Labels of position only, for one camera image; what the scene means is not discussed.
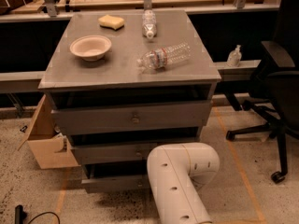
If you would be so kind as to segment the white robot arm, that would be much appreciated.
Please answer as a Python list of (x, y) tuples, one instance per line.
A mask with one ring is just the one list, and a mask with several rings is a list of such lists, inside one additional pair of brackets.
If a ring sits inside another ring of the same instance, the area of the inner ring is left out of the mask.
[(158, 146), (148, 155), (149, 183), (162, 224), (211, 224), (197, 190), (219, 171), (215, 149), (204, 143)]

